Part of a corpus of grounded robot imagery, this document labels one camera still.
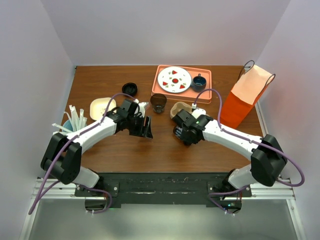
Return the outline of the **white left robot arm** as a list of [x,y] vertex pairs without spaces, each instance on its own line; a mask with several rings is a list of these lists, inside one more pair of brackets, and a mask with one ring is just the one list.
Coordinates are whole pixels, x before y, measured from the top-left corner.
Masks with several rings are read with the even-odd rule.
[[99,196],[104,190],[102,178],[81,165],[82,155],[101,140],[123,130],[128,130],[131,136],[153,138],[151,118],[146,115],[149,105],[149,102],[125,99],[121,106],[81,130],[54,134],[40,164],[45,176],[52,176],[65,185],[85,186],[92,196]]

